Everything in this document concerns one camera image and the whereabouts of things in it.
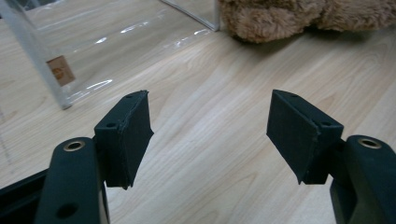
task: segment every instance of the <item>teddy bear leg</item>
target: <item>teddy bear leg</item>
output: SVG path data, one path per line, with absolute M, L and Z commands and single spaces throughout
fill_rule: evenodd
M 374 30 L 396 22 L 396 0 L 328 0 L 315 24 L 337 31 Z

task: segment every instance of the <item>screw hole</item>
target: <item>screw hole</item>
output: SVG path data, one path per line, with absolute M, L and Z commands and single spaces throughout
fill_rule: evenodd
M 67 203 L 62 205 L 58 212 L 56 213 L 56 217 L 60 219 L 65 219 L 73 216 L 78 210 L 78 205 L 76 203 Z
M 358 140 L 358 142 L 362 146 L 369 147 L 369 148 L 372 148 L 372 149 L 380 149 L 382 147 L 381 144 L 379 144 L 375 140 L 368 139 L 368 138 L 361 138 L 361 139 Z
M 75 142 L 70 142 L 66 146 L 64 146 L 64 150 L 71 152 L 71 151 L 77 151 L 82 149 L 85 146 L 85 143 L 83 141 L 75 141 Z
M 116 123 L 108 123 L 107 125 L 106 125 L 106 127 L 107 128 L 113 128 L 113 127 L 116 127 Z

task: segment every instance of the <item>black plastic arm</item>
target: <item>black plastic arm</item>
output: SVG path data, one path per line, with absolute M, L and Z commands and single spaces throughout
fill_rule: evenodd
M 149 139 L 147 91 L 124 96 L 95 137 L 64 141 L 48 170 L 0 190 L 0 223 L 109 223 L 106 188 L 134 183 Z
M 299 183 L 332 175 L 337 223 L 396 223 L 396 154 L 368 136 L 341 139 L 343 125 L 300 96 L 273 91 L 267 135 Z

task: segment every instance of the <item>brass insert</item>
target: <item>brass insert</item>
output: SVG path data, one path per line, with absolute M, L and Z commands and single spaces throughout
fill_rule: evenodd
M 375 141 L 373 139 L 369 139 L 369 138 L 360 138 L 358 140 L 358 142 L 362 146 L 369 147 L 372 149 L 380 149 L 382 147 L 380 143 L 378 143 L 377 141 Z
M 73 141 L 69 142 L 64 146 L 64 150 L 67 152 L 77 151 L 85 147 L 85 142 L 83 141 Z

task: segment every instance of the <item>transparent plastic container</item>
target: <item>transparent plastic container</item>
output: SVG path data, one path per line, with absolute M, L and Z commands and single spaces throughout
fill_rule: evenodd
M 62 108 L 219 29 L 216 0 L 0 0 L 0 14 Z

